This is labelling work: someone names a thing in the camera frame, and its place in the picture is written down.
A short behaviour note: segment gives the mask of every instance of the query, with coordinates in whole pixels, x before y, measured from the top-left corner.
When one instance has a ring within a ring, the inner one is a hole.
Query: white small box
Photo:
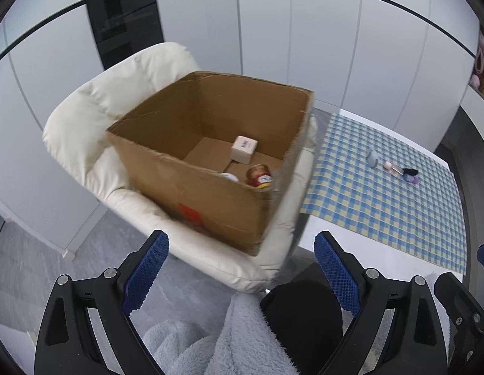
[[[256,140],[239,135],[231,146],[231,159],[235,162],[249,164],[256,145],[258,145]]]

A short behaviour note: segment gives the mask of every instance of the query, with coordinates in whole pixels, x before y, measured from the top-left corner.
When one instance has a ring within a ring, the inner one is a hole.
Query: open cardboard box
[[[312,102],[313,93],[298,87],[198,71],[131,110],[108,138],[144,195],[174,218],[257,255],[293,177]],[[258,141],[249,165],[230,160],[238,135]],[[247,170],[258,163],[274,176],[268,188],[246,184]]]

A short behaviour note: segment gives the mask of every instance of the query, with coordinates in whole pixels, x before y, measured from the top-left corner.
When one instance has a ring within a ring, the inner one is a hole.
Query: chair seat
[[[200,271],[243,292],[260,292],[291,251],[295,222],[314,163],[316,121],[296,163],[294,176],[270,221],[257,256],[251,257],[170,218],[134,190],[106,129],[155,92],[199,70],[176,43],[144,49],[80,86],[56,107],[44,128],[49,153],[82,186],[121,218],[149,236],[169,236],[170,252]]]

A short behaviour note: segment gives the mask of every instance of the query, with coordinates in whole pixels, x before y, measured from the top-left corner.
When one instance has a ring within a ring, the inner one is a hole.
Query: black glass panel
[[[155,0],[86,0],[105,69],[160,42],[164,36]]]

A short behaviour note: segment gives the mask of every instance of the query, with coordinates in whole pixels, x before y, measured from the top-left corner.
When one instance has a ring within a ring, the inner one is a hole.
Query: white table
[[[385,128],[358,115],[352,114],[349,111],[341,110],[340,114],[370,127],[376,128],[385,134],[391,135],[394,138],[403,141],[407,145],[410,145],[418,151],[431,157],[446,168],[449,168],[447,163],[438,158],[438,156],[388,128]],[[361,234],[312,215],[310,215],[308,222],[306,223],[305,230],[299,242],[299,247],[314,252],[313,244],[315,237],[322,231],[329,231],[338,244],[343,248],[343,250],[347,253],[353,254],[364,268],[376,268],[383,274],[384,277],[388,279],[408,281],[411,280],[415,275],[420,275],[426,278],[428,285],[430,286],[431,293],[433,294],[433,299],[435,300],[448,350],[449,319],[446,315],[445,309],[435,298],[433,285],[438,276],[442,273],[449,272],[449,269],[439,267],[431,262],[414,257],[413,255],[400,251],[396,248],[392,248],[389,245],[382,244],[381,242],[377,242]],[[459,279],[459,281],[463,281],[462,274],[457,272],[452,273],[457,279]]]

